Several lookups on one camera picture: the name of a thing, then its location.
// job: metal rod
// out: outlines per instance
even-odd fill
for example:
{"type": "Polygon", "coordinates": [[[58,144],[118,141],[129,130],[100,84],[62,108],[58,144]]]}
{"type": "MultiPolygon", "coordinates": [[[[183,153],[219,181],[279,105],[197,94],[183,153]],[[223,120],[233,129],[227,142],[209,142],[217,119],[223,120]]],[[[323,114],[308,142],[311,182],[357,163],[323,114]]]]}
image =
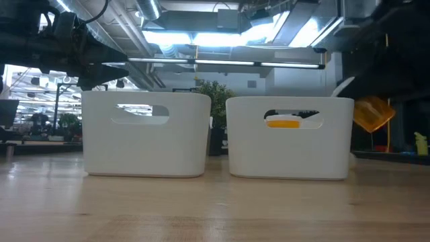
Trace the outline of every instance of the metal rod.
{"type": "Polygon", "coordinates": [[[60,99],[60,87],[62,86],[62,83],[56,84],[56,96],[55,96],[55,109],[54,109],[54,124],[52,125],[52,135],[55,135],[56,133],[56,119],[58,115],[58,101],[60,99]]]}

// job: yellow object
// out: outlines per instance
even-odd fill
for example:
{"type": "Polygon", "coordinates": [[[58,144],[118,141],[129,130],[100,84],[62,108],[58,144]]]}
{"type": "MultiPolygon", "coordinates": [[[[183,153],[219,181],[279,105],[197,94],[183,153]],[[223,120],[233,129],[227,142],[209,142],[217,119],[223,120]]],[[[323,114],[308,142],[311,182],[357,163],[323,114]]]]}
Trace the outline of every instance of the yellow object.
{"type": "Polygon", "coordinates": [[[415,139],[417,143],[417,153],[418,155],[429,155],[429,148],[427,145],[427,137],[415,132],[415,139]]]}
{"type": "Polygon", "coordinates": [[[369,133],[382,127],[395,114],[396,111],[378,97],[363,97],[355,101],[354,122],[369,133]]]}
{"type": "Polygon", "coordinates": [[[270,128],[300,128],[303,118],[290,114],[266,117],[266,125],[270,128]]]}
{"type": "Polygon", "coordinates": [[[270,128],[300,128],[300,122],[296,120],[267,121],[270,128]]]}

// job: ceiling light fixture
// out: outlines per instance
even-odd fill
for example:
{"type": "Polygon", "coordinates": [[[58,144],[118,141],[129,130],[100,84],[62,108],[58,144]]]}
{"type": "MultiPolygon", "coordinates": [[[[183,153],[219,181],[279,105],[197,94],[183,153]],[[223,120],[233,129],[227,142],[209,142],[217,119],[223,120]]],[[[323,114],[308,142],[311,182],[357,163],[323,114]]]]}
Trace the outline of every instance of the ceiling light fixture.
{"type": "Polygon", "coordinates": [[[196,60],[196,64],[253,66],[254,62],[235,60],[196,60]]]}
{"type": "Polygon", "coordinates": [[[71,10],[69,9],[69,7],[67,7],[67,5],[66,5],[65,3],[63,3],[61,0],[56,0],[56,2],[57,2],[59,5],[61,5],[61,7],[62,7],[64,10],[66,10],[66,11],[71,11],[71,10]]]}
{"type": "Polygon", "coordinates": [[[294,37],[288,47],[308,47],[316,37],[318,37],[318,22],[316,22],[314,18],[310,18],[309,21],[296,34],[296,37],[294,37]]]}
{"type": "Polygon", "coordinates": [[[172,63],[172,64],[186,64],[187,59],[176,58],[129,58],[128,61],[144,62],[144,63],[172,63]]]}
{"type": "Polygon", "coordinates": [[[287,17],[289,16],[290,11],[285,11],[283,13],[280,13],[275,15],[273,17],[273,21],[276,23],[275,26],[273,27],[273,30],[271,31],[271,33],[269,35],[267,35],[266,37],[266,43],[268,42],[272,42],[277,34],[280,32],[282,26],[284,25],[285,21],[287,21],[287,17]]]}
{"type": "Polygon", "coordinates": [[[317,64],[298,64],[298,63],[261,63],[262,67],[283,67],[299,69],[322,69],[323,65],[317,64]]]}
{"type": "Polygon", "coordinates": [[[194,38],[193,44],[207,47],[233,47],[244,43],[241,41],[240,34],[199,33],[194,38]]]}
{"type": "Polygon", "coordinates": [[[148,43],[152,44],[191,44],[187,33],[142,31],[148,43]]]}
{"type": "Polygon", "coordinates": [[[334,24],[332,24],[326,31],[324,31],[316,40],[310,44],[312,47],[315,47],[321,40],[324,40],[339,24],[343,22],[343,17],[340,17],[334,24]]]}
{"type": "Polygon", "coordinates": [[[175,58],[129,58],[132,62],[169,63],[169,64],[205,64],[205,65],[235,65],[245,67],[281,67],[297,69],[324,69],[325,65],[302,63],[262,63],[239,60],[204,60],[204,59],[175,59],[175,58]]]}

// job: storage bin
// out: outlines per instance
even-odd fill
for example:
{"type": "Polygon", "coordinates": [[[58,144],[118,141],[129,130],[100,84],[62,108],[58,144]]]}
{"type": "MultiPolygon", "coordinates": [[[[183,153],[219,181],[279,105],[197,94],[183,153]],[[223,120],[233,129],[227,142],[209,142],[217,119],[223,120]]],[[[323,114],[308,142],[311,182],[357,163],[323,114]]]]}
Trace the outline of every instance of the storage bin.
{"type": "Polygon", "coordinates": [[[345,179],[353,105],[352,99],[338,97],[228,99],[230,172],[243,177],[345,179]],[[268,110],[319,111],[309,117],[317,125],[270,128],[264,121],[268,110]]]}
{"type": "Polygon", "coordinates": [[[94,175],[193,177],[204,172],[210,98],[196,93],[82,93],[85,171],[94,175]],[[138,116],[124,104],[164,106],[138,116]]]}

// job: black machine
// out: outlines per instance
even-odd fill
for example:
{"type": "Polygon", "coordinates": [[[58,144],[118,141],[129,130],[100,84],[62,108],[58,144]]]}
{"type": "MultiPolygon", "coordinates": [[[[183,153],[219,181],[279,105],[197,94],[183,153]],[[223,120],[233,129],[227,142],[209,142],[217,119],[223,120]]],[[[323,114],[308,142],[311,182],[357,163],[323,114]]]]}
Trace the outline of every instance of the black machine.
{"type": "Polygon", "coordinates": [[[75,13],[64,12],[49,5],[48,0],[0,0],[0,78],[5,64],[51,70],[78,77],[78,86],[91,90],[97,85],[128,76],[128,71],[103,65],[124,62],[128,57],[97,41],[89,32],[89,20],[79,19],[75,13]],[[50,21],[48,14],[55,19],[50,21]],[[44,15],[48,26],[39,31],[44,15]]]}

